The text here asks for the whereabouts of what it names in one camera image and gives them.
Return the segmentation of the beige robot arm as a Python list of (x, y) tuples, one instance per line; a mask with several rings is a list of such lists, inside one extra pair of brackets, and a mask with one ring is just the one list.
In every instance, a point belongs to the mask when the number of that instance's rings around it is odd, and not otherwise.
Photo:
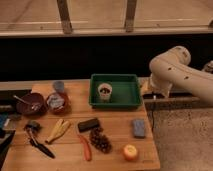
[(188, 66), (190, 52), (175, 46), (154, 57), (149, 63), (151, 75), (141, 88), (141, 94), (160, 93), (168, 98), (173, 85), (187, 90), (213, 106), (213, 74)]

